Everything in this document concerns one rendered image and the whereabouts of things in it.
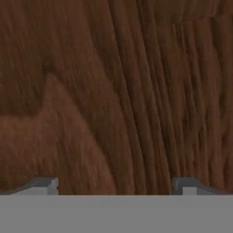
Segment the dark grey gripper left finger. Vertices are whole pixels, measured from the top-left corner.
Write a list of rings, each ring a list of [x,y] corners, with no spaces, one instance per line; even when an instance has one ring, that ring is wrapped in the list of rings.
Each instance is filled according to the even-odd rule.
[[[0,196],[5,195],[57,195],[57,177],[36,177],[22,187],[0,192]]]

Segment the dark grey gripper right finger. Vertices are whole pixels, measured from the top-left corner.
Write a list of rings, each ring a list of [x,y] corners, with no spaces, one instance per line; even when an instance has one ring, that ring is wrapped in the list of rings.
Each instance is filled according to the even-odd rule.
[[[233,195],[233,192],[218,190],[203,185],[193,177],[174,177],[172,179],[173,195]]]

